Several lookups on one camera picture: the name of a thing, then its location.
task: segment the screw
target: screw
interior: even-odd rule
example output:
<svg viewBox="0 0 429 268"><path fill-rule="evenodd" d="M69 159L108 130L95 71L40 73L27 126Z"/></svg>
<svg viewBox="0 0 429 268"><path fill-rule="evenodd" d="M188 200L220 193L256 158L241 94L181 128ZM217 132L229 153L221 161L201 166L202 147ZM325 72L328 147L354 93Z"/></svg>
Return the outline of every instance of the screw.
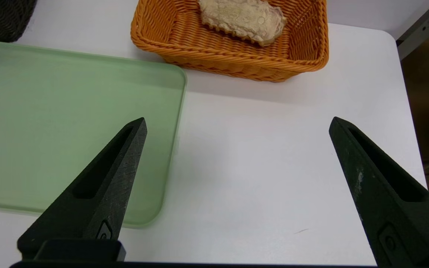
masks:
<svg viewBox="0 0 429 268"><path fill-rule="evenodd" d="M391 236L387 236L385 238L385 244L387 245L387 248L390 249L391 251L395 250L395 240L391 237Z"/></svg>

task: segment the orange wicker basket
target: orange wicker basket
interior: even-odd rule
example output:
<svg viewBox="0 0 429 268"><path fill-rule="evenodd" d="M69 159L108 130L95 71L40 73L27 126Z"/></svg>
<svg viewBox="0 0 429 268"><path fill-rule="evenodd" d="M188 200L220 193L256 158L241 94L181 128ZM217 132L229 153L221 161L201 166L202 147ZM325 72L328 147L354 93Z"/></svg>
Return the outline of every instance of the orange wicker basket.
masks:
<svg viewBox="0 0 429 268"><path fill-rule="evenodd" d="M139 0L131 39L167 63L257 81L282 82L328 61L326 0L268 0L287 18L267 47L235 39L201 24L197 0Z"/></svg>

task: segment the green tray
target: green tray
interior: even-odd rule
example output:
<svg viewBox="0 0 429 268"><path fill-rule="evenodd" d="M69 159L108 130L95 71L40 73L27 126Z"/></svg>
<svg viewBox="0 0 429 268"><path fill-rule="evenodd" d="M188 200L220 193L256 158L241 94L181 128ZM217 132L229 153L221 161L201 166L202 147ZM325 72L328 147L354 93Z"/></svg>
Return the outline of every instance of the green tray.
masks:
<svg viewBox="0 0 429 268"><path fill-rule="evenodd" d="M0 208L43 212L128 122L148 129L124 225L160 212L185 74L164 63L0 43Z"/></svg>

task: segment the bread slice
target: bread slice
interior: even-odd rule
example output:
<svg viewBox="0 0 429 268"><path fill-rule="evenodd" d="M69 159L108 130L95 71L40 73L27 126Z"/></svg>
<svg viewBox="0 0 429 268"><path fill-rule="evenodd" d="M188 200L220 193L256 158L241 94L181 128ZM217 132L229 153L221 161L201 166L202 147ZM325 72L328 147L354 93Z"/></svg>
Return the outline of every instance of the bread slice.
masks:
<svg viewBox="0 0 429 268"><path fill-rule="evenodd" d="M262 0L198 0L201 22L260 46L269 46L278 38L286 18L280 7Z"/></svg>

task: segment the white table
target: white table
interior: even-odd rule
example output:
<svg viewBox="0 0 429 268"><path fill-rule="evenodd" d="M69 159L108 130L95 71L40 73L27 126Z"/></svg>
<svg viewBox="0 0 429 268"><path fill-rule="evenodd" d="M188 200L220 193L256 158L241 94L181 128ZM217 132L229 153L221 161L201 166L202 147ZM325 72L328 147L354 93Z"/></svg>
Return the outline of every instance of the white table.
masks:
<svg viewBox="0 0 429 268"><path fill-rule="evenodd" d="M39 0L20 44L160 61L137 49L133 0ZM395 41L330 24L330 61L285 83L187 70L165 205L123 229L127 261L375 264L334 147L356 124L426 185ZM0 267L35 216L0 212Z"/></svg>

